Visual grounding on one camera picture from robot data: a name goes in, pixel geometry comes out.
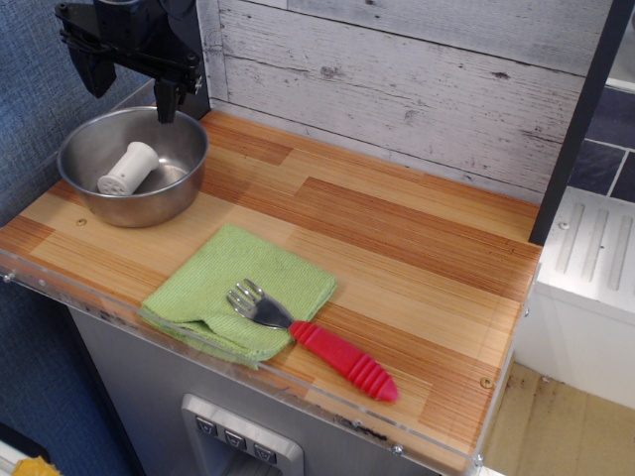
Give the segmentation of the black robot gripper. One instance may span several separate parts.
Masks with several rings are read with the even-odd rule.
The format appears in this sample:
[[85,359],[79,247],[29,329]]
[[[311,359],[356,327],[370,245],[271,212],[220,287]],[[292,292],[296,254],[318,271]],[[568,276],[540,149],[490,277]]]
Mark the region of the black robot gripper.
[[188,47],[170,25],[168,1],[62,1],[55,15],[61,37],[86,89],[101,98],[117,64],[155,79],[158,120],[173,123],[187,94]]

